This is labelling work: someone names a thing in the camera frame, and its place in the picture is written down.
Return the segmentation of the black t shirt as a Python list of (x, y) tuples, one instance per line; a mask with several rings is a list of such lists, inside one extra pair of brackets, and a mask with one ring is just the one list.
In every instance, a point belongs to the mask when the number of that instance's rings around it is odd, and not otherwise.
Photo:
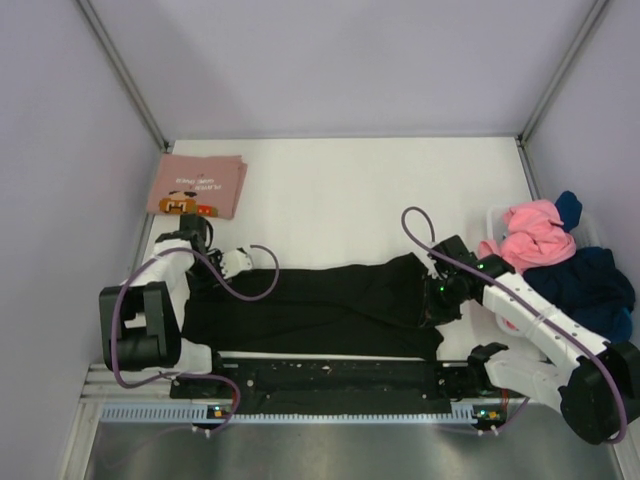
[(195, 290), (183, 336), (219, 351), (437, 358), (444, 341), (425, 324), (426, 266), (409, 253), (378, 265), (325, 270), (257, 269), (232, 287)]

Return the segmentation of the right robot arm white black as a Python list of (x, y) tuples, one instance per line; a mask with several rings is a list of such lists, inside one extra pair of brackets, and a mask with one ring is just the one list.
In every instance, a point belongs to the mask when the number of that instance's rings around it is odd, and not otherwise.
[(544, 356), (533, 360), (501, 343), (474, 348), (466, 372), (474, 393), (519, 393), (559, 413), (592, 445), (625, 439), (639, 417), (638, 347), (580, 326), (500, 257), (478, 259), (457, 236), (426, 250), (436, 269), (427, 283), (433, 319), (451, 319), (474, 300), (512, 323)]

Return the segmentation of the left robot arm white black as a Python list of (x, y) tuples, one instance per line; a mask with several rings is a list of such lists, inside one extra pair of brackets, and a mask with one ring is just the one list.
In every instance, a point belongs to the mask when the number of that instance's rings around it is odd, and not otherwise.
[(128, 279), (100, 292), (103, 358), (120, 386), (190, 376), (205, 396), (226, 387), (227, 374), (214, 364), (212, 349), (182, 335), (191, 291), (224, 281), (222, 255), (208, 251), (213, 233), (204, 217), (181, 216), (178, 229), (161, 234)]

